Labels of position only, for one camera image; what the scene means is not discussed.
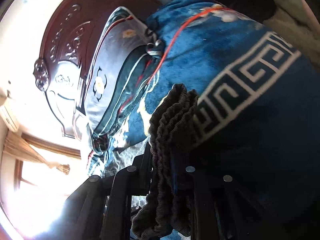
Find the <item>floral pattern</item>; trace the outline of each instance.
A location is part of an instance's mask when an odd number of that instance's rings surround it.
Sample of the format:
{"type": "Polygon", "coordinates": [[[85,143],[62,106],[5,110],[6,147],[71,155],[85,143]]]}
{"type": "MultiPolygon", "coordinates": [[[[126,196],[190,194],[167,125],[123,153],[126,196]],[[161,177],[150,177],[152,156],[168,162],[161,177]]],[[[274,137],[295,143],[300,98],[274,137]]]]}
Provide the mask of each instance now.
{"type": "Polygon", "coordinates": [[[244,21],[252,21],[249,17],[238,13],[236,11],[224,11],[224,10],[217,10],[213,11],[213,16],[220,17],[223,22],[229,23],[229,22],[235,22],[238,19],[244,20],[244,21]]]}
{"type": "Polygon", "coordinates": [[[96,77],[95,87],[97,92],[102,95],[104,91],[104,83],[101,77],[96,77]]]}
{"type": "Polygon", "coordinates": [[[124,38],[132,38],[135,35],[136,35],[136,31],[135,30],[131,30],[131,29],[125,30],[122,33],[122,37],[124,37],[124,38]]]}
{"type": "MultiPolygon", "coordinates": [[[[204,7],[204,8],[202,8],[202,9],[200,9],[200,11],[205,11],[205,10],[211,9],[211,8],[214,8],[214,9],[222,8],[222,5],[215,3],[215,4],[212,5],[211,7],[204,7]]],[[[201,17],[207,17],[208,15],[209,15],[209,13],[206,13],[206,14],[204,14],[204,15],[201,15],[201,17]]]]}

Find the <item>window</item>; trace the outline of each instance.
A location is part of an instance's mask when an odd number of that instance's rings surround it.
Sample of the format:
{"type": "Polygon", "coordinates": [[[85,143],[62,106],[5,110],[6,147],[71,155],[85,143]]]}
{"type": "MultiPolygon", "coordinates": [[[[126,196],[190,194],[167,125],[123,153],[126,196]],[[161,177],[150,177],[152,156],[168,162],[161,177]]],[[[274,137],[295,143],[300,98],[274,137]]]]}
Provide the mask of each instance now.
{"type": "Polygon", "coordinates": [[[46,231],[59,217],[64,201],[88,178],[81,160],[33,148],[49,162],[69,164],[70,173],[65,175],[41,163],[23,162],[20,174],[17,174],[10,221],[27,237],[46,231]]]}

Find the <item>gray knit cloth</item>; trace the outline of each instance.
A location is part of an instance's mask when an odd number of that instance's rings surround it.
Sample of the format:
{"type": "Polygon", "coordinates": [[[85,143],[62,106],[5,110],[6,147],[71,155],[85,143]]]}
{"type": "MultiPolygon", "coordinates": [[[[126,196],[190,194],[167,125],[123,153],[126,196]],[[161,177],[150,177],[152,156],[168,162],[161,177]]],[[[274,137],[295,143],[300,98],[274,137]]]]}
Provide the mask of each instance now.
{"type": "Polygon", "coordinates": [[[152,180],[147,204],[132,220],[132,231],[139,239],[167,236],[172,229],[190,236],[190,204],[172,187],[172,158],[188,158],[193,143],[192,116],[197,93],[175,84],[150,119],[152,180]]]}

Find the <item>greek key pattern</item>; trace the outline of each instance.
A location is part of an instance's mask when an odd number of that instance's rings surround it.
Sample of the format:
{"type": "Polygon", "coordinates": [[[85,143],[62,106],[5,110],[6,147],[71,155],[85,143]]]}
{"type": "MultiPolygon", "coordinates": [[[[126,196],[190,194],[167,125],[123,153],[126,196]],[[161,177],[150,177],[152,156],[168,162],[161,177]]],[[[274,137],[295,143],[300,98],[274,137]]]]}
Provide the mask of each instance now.
{"type": "Polygon", "coordinates": [[[301,53],[267,32],[246,54],[221,71],[198,100],[197,145],[220,131],[266,92],[301,53]]]}

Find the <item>red wire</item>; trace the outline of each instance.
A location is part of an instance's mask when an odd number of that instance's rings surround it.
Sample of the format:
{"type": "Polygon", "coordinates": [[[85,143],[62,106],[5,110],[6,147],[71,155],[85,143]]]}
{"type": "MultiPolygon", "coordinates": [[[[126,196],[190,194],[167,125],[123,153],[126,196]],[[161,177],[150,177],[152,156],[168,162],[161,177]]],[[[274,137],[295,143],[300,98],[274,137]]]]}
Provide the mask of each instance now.
{"type": "Polygon", "coordinates": [[[197,18],[201,17],[202,15],[205,15],[209,12],[212,12],[212,11],[218,11],[218,10],[226,10],[226,11],[229,11],[229,10],[232,10],[230,8],[224,8],[224,7],[219,7],[219,8],[209,8],[209,9],[206,9],[196,15],[193,15],[192,17],[190,17],[188,20],[186,20],[184,22],[184,24],[181,25],[181,27],[177,30],[177,32],[175,33],[175,35],[173,36],[169,46],[167,47],[167,49],[165,50],[156,70],[154,71],[154,73],[152,74],[152,76],[150,76],[150,79],[148,81],[148,84],[150,83],[150,81],[152,80],[153,76],[155,75],[155,73],[161,68],[161,65],[162,63],[164,62],[165,58],[167,57],[172,45],[174,44],[174,42],[176,41],[177,37],[179,36],[180,32],[189,25],[189,23],[191,23],[192,21],[196,20],[197,18]]]}

